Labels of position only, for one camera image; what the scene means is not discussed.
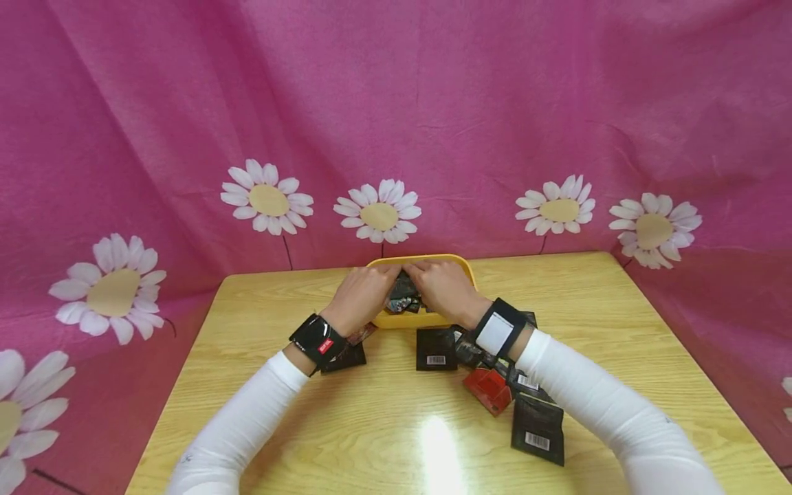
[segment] yellow basket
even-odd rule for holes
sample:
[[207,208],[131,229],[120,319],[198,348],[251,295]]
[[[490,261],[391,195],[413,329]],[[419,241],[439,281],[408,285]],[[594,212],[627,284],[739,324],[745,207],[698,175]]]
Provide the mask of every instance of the yellow basket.
[[[473,284],[473,287],[476,287],[476,279],[473,278],[473,270],[470,269],[470,265],[467,263],[467,261],[465,261],[465,258],[459,257],[455,254],[428,254],[426,256],[380,258],[378,260],[373,260],[367,266],[405,264],[420,260],[453,261],[462,267],[462,270],[465,271],[467,278],[470,279],[470,283]],[[425,308],[421,308],[417,313],[405,312],[402,314],[391,314],[385,310],[382,310],[382,312],[374,318],[372,323],[381,329],[412,329],[423,328],[425,326],[449,326],[451,324],[451,322],[449,322],[444,316],[440,315],[440,313],[427,313]]]

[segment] wooden table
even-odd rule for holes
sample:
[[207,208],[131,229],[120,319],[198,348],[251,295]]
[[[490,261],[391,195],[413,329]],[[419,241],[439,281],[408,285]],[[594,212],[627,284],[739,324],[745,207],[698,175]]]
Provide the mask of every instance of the wooden table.
[[[533,310],[685,429],[728,493],[790,493],[779,469],[607,253],[471,262],[480,290]],[[173,388],[128,494],[160,495],[192,438],[330,300],[346,269],[230,276]],[[242,478],[241,493],[626,493],[613,454],[571,417],[566,467],[509,447],[466,372],[415,371],[415,330],[380,330],[368,365],[316,375]]]

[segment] white arm sleeve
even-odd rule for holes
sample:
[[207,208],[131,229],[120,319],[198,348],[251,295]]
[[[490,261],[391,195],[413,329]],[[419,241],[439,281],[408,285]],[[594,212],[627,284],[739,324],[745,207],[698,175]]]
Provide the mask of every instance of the white arm sleeve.
[[534,330],[516,367],[616,454],[633,494],[724,493],[682,428],[585,356]]
[[270,358],[187,447],[168,495],[238,495],[242,472],[307,381],[283,352]]

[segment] person's right hand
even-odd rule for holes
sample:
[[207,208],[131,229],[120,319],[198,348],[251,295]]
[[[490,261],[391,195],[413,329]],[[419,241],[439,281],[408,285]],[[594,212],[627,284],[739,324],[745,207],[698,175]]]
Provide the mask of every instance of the person's right hand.
[[426,306],[464,329],[475,329],[493,303],[476,292],[462,267],[452,261],[417,261],[403,268]]

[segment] wrist strap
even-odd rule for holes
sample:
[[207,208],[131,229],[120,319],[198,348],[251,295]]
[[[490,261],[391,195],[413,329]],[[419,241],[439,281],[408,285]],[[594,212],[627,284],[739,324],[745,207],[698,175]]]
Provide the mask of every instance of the wrist strap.
[[527,318],[503,299],[495,299],[474,330],[476,345],[494,356],[508,359],[508,351],[523,331]]

